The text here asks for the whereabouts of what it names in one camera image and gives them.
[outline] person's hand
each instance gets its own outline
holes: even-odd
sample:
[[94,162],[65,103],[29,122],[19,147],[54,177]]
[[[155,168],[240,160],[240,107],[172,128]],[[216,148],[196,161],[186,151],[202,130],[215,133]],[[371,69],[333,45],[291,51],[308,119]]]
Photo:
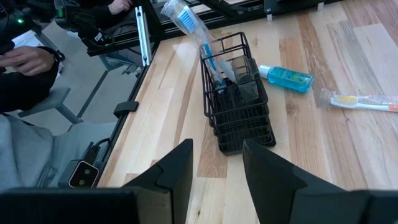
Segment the person's hand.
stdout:
[[131,0],[114,0],[109,6],[109,11],[112,15],[117,15],[120,12],[130,10],[132,6]]
[[26,76],[47,72],[54,64],[54,57],[38,47],[18,47],[0,56],[0,67],[12,67]]

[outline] gray sweatshirt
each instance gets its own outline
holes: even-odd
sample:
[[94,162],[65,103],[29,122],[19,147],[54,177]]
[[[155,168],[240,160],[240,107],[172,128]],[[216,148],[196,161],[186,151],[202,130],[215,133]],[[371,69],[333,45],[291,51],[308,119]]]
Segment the gray sweatshirt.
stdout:
[[48,129],[0,114],[0,190],[44,185],[53,139]]
[[0,114],[0,191],[57,187],[68,163],[81,159],[91,141],[109,138],[115,125],[80,123],[54,137],[48,129]]

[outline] white bottle cap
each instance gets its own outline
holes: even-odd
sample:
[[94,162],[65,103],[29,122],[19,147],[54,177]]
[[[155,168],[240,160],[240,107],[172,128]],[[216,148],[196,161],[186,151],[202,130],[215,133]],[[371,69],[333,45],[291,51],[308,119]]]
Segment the white bottle cap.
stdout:
[[271,69],[271,67],[268,66],[268,65],[260,65],[260,67],[259,67],[260,76],[262,78],[267,79],[268,78],[268,72],[269,72],[270,69]]

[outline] white toothbrush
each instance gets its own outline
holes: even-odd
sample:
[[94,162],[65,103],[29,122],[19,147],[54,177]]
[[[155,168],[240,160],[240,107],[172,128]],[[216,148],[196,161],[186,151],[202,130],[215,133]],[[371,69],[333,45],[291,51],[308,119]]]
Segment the white toothbrush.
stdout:
[[348,109],[371,109],[398,112],[398,105],[367,105],[364,103],[358,103],[358,98],[355,96],[334,96],[330,103],[333,106]]

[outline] metal frame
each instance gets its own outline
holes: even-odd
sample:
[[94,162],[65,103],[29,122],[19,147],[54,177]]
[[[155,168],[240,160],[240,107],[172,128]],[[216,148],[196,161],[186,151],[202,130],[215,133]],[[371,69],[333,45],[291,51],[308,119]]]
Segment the metal frame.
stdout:
[[[323,8],[323,3],[325,2],[325,0],[303,0],[300,1],[300,3],[289,0],[248,0],[238,2],[236,4],[229,4],[224,0],[183,1],[185,1],[190,7],[205,5],[210,8],[208,11],[199,12],[197,14],[209,29],[216,29],[265,17],[268,18],[268,21],[271,21],[273,15],[297,11],[313,6],[318,6],[318,10],[321,10]],[[328,0],[326,3],[335,1],[339,0]],[[162,40],[184,35],[184,33],[176,27],[170,19],[161,22],[150,1],[135,0],[134,3],[138,7],[141,7],[147,17],[150,18],[148,20],[150,42],[160,42]],[[87,51],[88,55],[95,56],[107,54],[139,45],[138,30],[114,35],[113,37],[113,45],[107,47],[89,47]]]
[[[150,1],[137,0],[134,1],[134,3],[142,7],[142,10],[145,12],[147,17],[151,18],[148,20],[150,42],[160,42],[162,40],[184,35],[184,33],[171,20],[161,22]],[[205,5],[211,9],[197,14],[209,29],[216,29],[267,16],[264,12],[263,0],[249,0],[236,4],[228,4],[224,0],[197,0],[195,2],[189,2],[190,7],[199,5]],[[95,56],[107,54],[139,45],[138,30],[114,35],[113,37],[114,44],[112,46],[89,48],[87,51],[88,55]]]
[[143,66],[149,66],[152,61],[152,51],[150,50],[147,18],[142,6],[136,7],[136,19],[139,39],[141,40],[142,64]]

